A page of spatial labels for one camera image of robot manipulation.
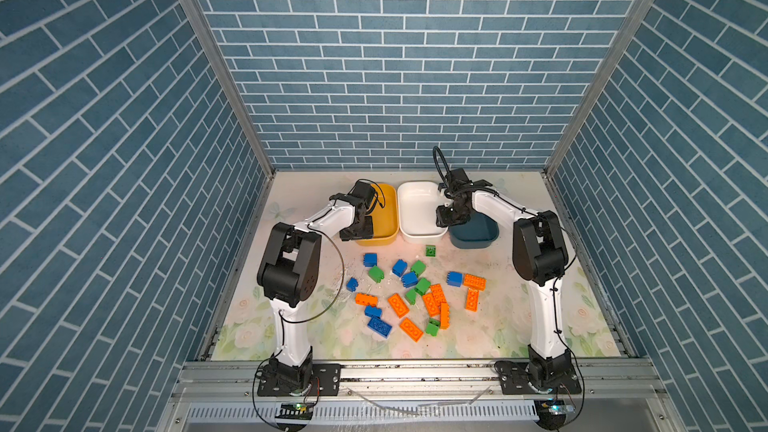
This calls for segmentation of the green lego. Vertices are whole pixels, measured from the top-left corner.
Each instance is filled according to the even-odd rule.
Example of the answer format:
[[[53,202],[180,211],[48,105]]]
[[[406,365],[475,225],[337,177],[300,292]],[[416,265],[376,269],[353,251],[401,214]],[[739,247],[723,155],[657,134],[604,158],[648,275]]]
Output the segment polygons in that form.
[[[373,266],[368,270],[368,276],[377,284],[381,283],[385,278],[384,271],[378,267]]]
[[[417,284],[414,286],[414,290],[420,296],[425,295],[430,291],[431,282],[426,278],[420,278]]]
[[[415,261],[410,268],[410,271],[414,273],[417,277],[420,277],[425,270],[426,270],[426,264],[421,260]]]
[[[415,289],[410,289],[405,293],[405,298],[410,305],[415,305],[417,300],[417,292]]]
[[[425,329],[426,333],[433,337],[436,337],[439,330],[440,330],[440,322],[435,318],[430,318]]]

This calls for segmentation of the orange lego horizontal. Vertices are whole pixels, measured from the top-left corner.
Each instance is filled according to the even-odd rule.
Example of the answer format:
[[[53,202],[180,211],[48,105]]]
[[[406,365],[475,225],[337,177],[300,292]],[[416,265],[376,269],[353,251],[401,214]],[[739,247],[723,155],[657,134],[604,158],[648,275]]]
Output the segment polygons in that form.
[[[486,279],[472,274],[465,274],[463,276],[463,285],[477,291],[484,291],[486,289]]]

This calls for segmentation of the orange lego vertical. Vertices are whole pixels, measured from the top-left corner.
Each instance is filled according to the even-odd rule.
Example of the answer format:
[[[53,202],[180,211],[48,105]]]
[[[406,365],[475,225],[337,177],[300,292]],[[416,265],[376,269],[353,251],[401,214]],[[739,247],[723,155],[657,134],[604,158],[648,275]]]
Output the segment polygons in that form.
[[[477,312],[479,308],[479,295],[480,291],[475,288],[467,289],[467,296],[465,301],[465,309],[471,312]]]

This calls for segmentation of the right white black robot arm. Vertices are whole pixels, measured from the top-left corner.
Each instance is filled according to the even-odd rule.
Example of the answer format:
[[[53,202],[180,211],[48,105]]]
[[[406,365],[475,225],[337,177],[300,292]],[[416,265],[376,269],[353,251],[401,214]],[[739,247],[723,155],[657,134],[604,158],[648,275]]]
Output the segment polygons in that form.
[[[528,380],[541,392],[582,390],[582,376],[563,336],[560,281],[569,266],[564,229],[553,211],[529,209],[507,198],[486,180],[471,180],[462,168],[451,169],[442,150],[432,149],[440,176],[438,191],[448,200],[436,209],[436,225],[447,228],[484,214],[512,233],[512,264],[527,282],[532,333],[528,345]]]

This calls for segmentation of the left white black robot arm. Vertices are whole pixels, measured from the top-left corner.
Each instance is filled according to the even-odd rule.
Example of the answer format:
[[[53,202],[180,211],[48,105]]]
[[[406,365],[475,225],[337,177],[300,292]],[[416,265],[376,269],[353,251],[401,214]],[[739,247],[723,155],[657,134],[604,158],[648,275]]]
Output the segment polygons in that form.
[[[300,395],[319,388],[307,332],[308,323],[319,316],[309,316],[303,303],[319,278],[322,241],[334,236],[342,241],[372,238],[372,213],[384,205],[380,189],[360,179],[348,192],[330,196],[327,205],[308,218],[273,226],[257,273],[276,329],[275,352],[259,379],[260,395]]]

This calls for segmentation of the yellow plastic container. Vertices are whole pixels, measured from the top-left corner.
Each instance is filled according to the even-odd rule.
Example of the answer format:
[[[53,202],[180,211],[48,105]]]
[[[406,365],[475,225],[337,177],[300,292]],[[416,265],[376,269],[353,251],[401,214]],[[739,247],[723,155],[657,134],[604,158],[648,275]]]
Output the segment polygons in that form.
[[[360,246],[386,246],[393,243],[399,232],[397,193],[394,187],[386,183],[374,185],[381,203],[372,212],[373,237],[357,240]]]

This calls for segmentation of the white plastic container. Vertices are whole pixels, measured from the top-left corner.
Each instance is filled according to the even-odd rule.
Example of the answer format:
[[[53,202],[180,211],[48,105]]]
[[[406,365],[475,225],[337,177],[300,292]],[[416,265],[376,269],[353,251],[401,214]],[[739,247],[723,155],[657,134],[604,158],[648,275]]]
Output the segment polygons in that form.
[[[434,245],[447,232],[437,225],[437,207],[447,199],[430,181],[410,181],[397,188],[399,230],[404,240],[415,244]]]

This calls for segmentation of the dark teal plastic container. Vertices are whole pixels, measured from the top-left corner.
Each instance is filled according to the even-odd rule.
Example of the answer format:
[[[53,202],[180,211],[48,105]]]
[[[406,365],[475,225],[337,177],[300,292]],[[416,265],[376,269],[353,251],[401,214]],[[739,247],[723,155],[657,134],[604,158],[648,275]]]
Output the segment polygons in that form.
[[[472,212],[464,224],[448,227],[450,241],[462,250],[484,249],[498,239],[498,224],[485,214]]]

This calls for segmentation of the small blue lego far left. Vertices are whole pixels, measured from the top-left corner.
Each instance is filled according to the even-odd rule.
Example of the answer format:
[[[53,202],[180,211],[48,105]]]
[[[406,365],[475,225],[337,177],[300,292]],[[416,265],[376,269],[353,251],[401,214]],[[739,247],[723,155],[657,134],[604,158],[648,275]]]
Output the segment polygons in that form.
[[[347,291],[354,293],[357,291],[358,286],[359,282],[354,277],[352,277],[347,281],[345,288]]]

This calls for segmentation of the small blue lego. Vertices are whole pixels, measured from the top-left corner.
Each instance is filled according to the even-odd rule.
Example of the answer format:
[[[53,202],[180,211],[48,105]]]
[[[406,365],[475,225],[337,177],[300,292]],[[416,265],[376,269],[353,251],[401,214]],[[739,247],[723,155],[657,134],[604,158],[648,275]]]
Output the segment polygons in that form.
[[[376,306],[368,305],[364,309],[364,314],[369,318],[380,319],[382,317],[383,311]]]
[[[347,291],[354,293],[357,291],[358,286],[359,282],[354,277],[352,277],[347,281],[345,288]]]

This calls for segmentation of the orange lego centre upper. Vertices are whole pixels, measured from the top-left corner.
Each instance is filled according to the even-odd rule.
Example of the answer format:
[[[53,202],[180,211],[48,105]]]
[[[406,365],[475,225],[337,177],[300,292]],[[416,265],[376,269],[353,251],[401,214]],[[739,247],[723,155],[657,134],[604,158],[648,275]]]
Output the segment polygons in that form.
[[[432,284],[430,291],[438,304],[446,303],[446,297],[440,284]]]

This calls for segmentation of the small blue lego lower left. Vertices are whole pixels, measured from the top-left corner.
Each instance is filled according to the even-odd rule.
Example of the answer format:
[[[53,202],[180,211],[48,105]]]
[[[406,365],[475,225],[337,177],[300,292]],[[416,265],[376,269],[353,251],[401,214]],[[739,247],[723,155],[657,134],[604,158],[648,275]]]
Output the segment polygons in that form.
[[[369,318],[380,319],[382,317],[383,311],[376,306],[368,305],[364,309],[364,314]]]

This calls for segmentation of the orange lego centre left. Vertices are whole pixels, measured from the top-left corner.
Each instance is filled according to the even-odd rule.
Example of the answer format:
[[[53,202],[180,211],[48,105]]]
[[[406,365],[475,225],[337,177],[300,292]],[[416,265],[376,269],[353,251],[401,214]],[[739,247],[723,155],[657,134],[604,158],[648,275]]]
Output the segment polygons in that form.
[[[387,302],[397,317],[400,319],[404,318],[410,312],[410,308],[398,293],[392,294],[387,299]]]

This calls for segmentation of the orange lego standing right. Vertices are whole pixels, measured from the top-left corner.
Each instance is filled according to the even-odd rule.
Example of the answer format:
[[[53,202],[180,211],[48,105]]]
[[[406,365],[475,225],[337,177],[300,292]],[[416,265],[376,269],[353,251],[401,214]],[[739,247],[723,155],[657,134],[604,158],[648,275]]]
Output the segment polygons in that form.
[[[447,329],[450,326],[450,306],[447,302],[440,304],[439,323],[441,329]]]

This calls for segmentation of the orange lego centre lower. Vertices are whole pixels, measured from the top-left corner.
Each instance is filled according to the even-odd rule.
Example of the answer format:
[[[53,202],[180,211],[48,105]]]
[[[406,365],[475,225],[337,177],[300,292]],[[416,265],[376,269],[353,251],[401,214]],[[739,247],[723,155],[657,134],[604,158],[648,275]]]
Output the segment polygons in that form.
[[[429,317],[438,316],[440,314],[440,302],[435,298],[433,293],[424,294],[422,300]]]

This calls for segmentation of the large blue lego bottom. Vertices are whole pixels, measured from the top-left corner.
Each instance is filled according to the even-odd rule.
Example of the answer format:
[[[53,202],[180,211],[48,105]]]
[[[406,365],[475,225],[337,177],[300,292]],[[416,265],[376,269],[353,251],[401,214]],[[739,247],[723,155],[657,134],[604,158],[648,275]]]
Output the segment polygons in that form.
[[[392,331],[392,326],[378,317],[371,317],[367,327],[383,338],[388,338]]]

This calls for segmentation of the orange lego bottom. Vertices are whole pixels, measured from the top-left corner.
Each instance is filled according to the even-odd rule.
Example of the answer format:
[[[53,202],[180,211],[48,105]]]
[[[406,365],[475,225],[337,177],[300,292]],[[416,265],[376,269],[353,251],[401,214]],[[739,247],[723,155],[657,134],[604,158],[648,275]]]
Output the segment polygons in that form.
[[[413,322],[410,318],[404,317],[400,322],[400,328],[403,332],[406,333],[406,335],[413,340],[414,342],[418,343],[419,340],[424,335],[424,332],[416,325],[415,322]]]

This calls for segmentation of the green lego bottom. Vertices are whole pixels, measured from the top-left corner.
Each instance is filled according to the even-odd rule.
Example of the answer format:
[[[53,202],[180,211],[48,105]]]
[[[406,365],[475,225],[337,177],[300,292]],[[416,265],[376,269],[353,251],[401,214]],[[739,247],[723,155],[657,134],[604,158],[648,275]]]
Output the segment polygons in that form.
[[[439,330],[440,330],[440,322],[435,318],[430,318],[425,329],[426,333],[433,337],[436,337]]]

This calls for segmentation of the white vent grille strip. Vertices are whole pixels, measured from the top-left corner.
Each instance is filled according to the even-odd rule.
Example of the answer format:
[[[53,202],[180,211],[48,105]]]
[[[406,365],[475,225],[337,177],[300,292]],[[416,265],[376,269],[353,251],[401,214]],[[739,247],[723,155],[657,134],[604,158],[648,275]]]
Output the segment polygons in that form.
[[[407,402],[384,401],[386,405],[406,407]],[[533,421],[537,420],[534,402],[531,400],[477,401],[473,405],[446,408],[421,409],[423,416],[410,417],[379,410],[364,401],[320,402],[314,408],[310,421],[289,420],[278,422],[276,409],[283,403],[258,402],[221,403],[194,405],[187,414],[190,424],[256,423],[267,420],[273,423],[298,425],[369,425],[408,422],[471,422],[471,421]]]

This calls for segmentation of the left circuit board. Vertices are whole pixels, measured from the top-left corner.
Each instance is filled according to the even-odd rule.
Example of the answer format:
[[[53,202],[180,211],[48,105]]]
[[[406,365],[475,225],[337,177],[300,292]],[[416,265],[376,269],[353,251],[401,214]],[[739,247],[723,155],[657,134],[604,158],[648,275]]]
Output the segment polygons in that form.
[[[310,421],[314,416],[314,408],[312,404],[283,403],[276,409],[275,419],[278,422]]]

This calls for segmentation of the circuit board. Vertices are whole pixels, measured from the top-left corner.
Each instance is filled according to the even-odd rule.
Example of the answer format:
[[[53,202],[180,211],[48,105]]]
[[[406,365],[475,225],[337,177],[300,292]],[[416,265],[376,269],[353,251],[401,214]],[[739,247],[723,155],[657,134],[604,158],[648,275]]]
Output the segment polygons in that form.
[[[314,416],[314,408],[312,404],[283,403],[276,409],[275,419],[278,422],[310,421]]]
[[[563,400],[535,401],[536,425],[546,431],[558,431],[567,422],[567,415],[573,413],[573,405]]]

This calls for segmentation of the right circuit board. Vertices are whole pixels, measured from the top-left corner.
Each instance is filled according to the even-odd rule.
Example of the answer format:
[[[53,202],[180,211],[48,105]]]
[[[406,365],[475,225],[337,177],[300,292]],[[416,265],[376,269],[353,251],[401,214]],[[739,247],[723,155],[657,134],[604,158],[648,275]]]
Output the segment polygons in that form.
[[[536,425],[546,431],[558,431],[567,422],[567,415],[573,413],[573,405],[563,400],[535,401]]]

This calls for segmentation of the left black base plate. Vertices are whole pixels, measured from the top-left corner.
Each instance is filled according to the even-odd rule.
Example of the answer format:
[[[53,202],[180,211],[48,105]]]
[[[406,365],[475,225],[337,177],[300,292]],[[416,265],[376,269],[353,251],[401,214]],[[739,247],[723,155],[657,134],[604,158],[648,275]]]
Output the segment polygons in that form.
[[[289,379],[289,373],[278,373],[275,367],[266,365],[256,380],[259,397],[337,396],[341,366],[337,363],[314,364],[306,374],[307,382]]]

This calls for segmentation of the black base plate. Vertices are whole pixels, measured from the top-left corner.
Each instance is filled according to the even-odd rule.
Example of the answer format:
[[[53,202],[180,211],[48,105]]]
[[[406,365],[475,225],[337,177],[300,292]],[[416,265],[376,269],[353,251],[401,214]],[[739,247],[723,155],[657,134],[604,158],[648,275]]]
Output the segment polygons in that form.
[[[493,370],[504,395],[582,392],[582,381],[573,366],[552,375],[538,362],[498,360],[493,364]]]
[[[337,396],[341,366],[337,363],[314,364],[306,374],[307,382],[289,379],[289,373],[278,373],[275,367],[266,365],[256,380],[259,397]]]

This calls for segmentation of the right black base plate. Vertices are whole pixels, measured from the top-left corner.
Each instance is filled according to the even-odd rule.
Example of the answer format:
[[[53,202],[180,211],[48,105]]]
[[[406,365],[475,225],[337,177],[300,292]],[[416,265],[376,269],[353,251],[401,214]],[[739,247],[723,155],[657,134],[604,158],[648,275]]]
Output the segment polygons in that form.
[[[582,392],[582,381],[573,366],[552,375],[538,362],[498,360],[493,364],[493,370],[504,395]]]

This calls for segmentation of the aluminium front rail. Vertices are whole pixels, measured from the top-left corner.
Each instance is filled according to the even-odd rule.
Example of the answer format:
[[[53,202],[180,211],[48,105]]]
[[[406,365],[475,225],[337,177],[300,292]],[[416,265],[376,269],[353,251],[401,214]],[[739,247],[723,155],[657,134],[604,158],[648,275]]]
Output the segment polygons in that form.
[[[486,387],[491,392],[482,399],[504,396],[544,399],[558,395],[565,399],[656,398],[666,393],[665,386],[648,359],[579,358],[582,392],[577,394],[504,395],[493,364],[498,360],[522,359],[447,359],[447,360],[348,360],[321,361],[341,366],[339,392],[334,398],[355,399],[348,389],[371,399],[452,400],[473,397]],[[256,389],[256,362],[188,362],[171,395],[173,402],[244,401]]]

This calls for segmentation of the left aluminium corner post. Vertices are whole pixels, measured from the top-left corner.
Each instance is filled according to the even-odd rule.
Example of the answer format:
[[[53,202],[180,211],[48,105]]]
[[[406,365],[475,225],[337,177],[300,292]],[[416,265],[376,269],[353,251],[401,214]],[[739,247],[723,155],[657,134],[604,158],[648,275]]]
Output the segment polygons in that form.
[[[237,122],[241,126],[250,147],[264,170],[268,180],[275,175],[275,168],[272,165],[259,137],[255,130],[253,121],[246,109],[236,83],[230,73],[227,63],[216,42],[212,29],[205,17],[202,7],[198,0],[178,0],[189,24],[205,53],[210,66],[218,80],[222,91],[232,108]]]

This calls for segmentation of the aluminium corner post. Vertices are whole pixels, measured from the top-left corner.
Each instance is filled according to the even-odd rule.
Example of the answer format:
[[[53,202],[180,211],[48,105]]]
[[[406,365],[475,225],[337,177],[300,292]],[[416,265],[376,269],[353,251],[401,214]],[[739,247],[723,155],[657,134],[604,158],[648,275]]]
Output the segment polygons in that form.
[[[563,131],[563,135],[548,159],[543,170],[543,176],[550,182],[554,181],[558,168],[576,139],[580,129],[587,121],[601,93],[604,91],[613,72],[635,37],[643,19],[648,14],[655,0],[634,0],[616,32],[604,59],[595,71],[595,75],[585,89],[581,102],[576,107],[573,116]]]
[[[246,109],[236,83],[230,73],[227,63],[216,42],[212,29],[205,17],[202,7],[198,0],[178,0],[189,24],[205,53],[210,66],[218,80],[222,91],[232,108],[237,122],[241,126],[250,147],[264,170],[268,180],[275,175],[275,168],[272,165],[259,137],[255,130],[253,121]]]

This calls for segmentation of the right aluminium corner post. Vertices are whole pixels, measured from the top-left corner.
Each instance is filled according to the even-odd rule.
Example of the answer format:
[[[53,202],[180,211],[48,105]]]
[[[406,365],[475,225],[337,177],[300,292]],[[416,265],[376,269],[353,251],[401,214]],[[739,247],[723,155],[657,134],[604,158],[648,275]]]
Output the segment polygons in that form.
[[[635,37],[643,19],[648,14],[655,0],[634,0],[616,32],[604,59],[595,71],[595,75],[585,89],[581,102],[576,107],[573,116],[563,131],[563,135],[548,159],[543,170],[543,176],[550,182],[554,181],[558,168],[576,139],[580,129],[587,121],[601,93],[604,91],[613,72]]]

